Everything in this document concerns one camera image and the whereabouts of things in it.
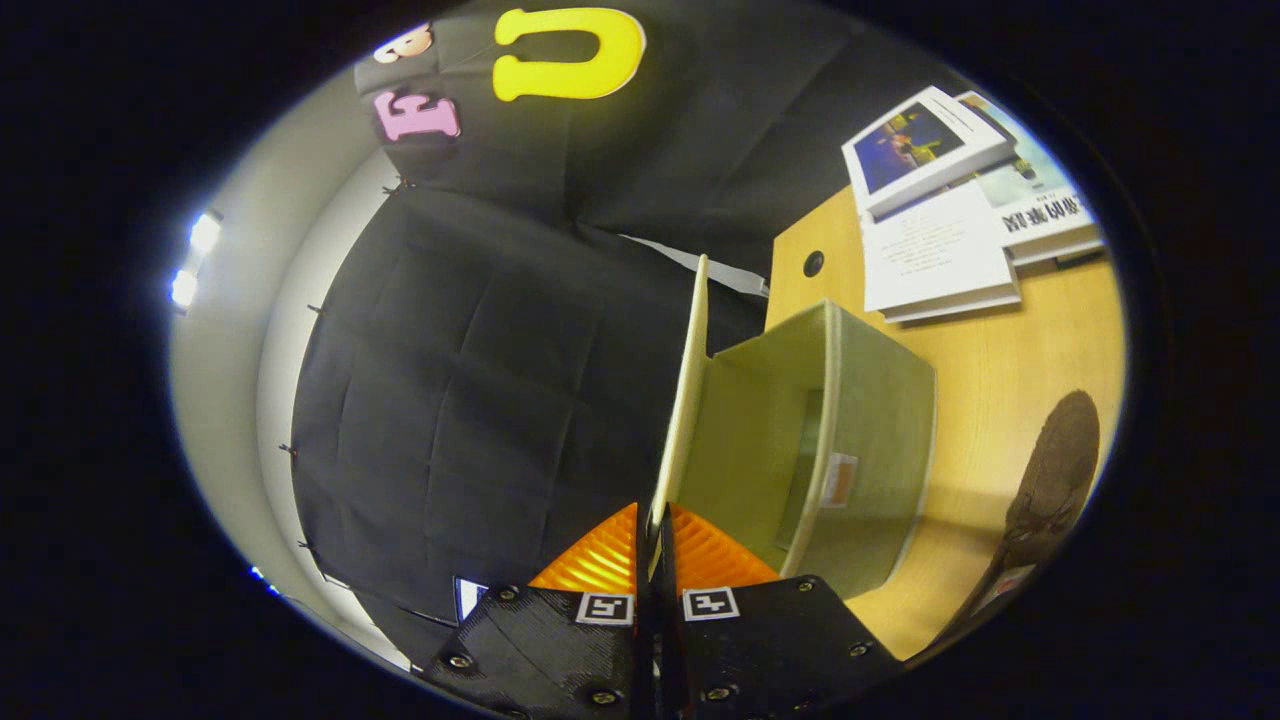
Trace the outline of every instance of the light fixture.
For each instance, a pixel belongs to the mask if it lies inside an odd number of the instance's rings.
[[[173,297],[173,301],[180,307],[191,305],[191,300],[196,297],[196,275],[187,270],[178,270],[178,277],[173,278],[173,292],[169,293],[169,297]]]
[[[206,254],[218,242],[218,233],[221,225],[209,213],[202,213],[196,224],[191,225],[191,246],[200,254]]]

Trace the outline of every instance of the book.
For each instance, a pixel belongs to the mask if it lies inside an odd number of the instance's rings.
[[[998,123],[929,86],[841,146],[860,213],[888,213],[1014,155]]]
[[[864,304],[900,323],[1021,301],[1004,232],[974,183],[861,218]]]
[[[1014,138],[1009,161],[956,178],[948,188],[974,182],[1000,219],[1001,245],[1014,266],[1102,247],[1102,232],[1066,172],[1036,136],[998,105],[977,92],[961,104]]]

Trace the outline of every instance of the wooden table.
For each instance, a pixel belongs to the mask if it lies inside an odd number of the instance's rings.
[[[826,261],[806,278],[814,250]],[[1110,261],[1023,273],[1021,292],[1020,306],[908,324],[863,311],[861,233],[847,187],[774,240],[765,328],[829,297],[938,374],[933,468],[915,536],[886,584],[846,601],[899,659],[924,650],[973,592],[1041,427],[1062,396],[1083,389],[1097,405],[1098,473],[1110,451],[1125,377]]]

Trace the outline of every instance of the stack of books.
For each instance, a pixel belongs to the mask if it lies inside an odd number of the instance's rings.
[[[1021,301],[1015,268],[1102,247],[1034,136],[975,92],[928,87],[842,146],[865,309],[906,322]]]

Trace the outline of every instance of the black fabric backdrop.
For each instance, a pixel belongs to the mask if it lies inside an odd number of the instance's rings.
[[[563,3],[522,3],[535,12]],[[773,237],[849,184],[840,145],[911,94],[972,86],[945,64],[850,17],[777,0],[622,0],[648,46],[635,77],[595,100],[493,92],[502,55],[582,61],[582,32],[497,45],[504,0],[431,20],[425,53],[356,65],[356,90],[396,167],[416,182],[643,237],[769,275]],[[457,105],[462,135],[387,141],[372,99]]]
[[[689,270],[632,241],[394,195],[335,277],[298,380],[294,493],[321,570],[384,619],[452,623],[456,575],[529,582],[648,498],[691,295]],[[713,284],[710,302],[710,350],[760,332],[750,299]]]
[[[503,102],[498,56],[598,45],[498,46],[509,6],[468,3],[433,19],[425,53],[356,65],[410,186],[335,278],[294,407],[312,555],[419,665],[456,621],[454,578],[526,583],[652,495],[692,275],[618,233],[768,275],[773,237],[847,184],[842,141],[924,86],[969,87],[820,6],[630,0],[614,6],[648,38],[631,82]],[[388,90],[451,99],[461,136],[389,141]],[[762,327],[759,299],[713,284],[710,351]]]

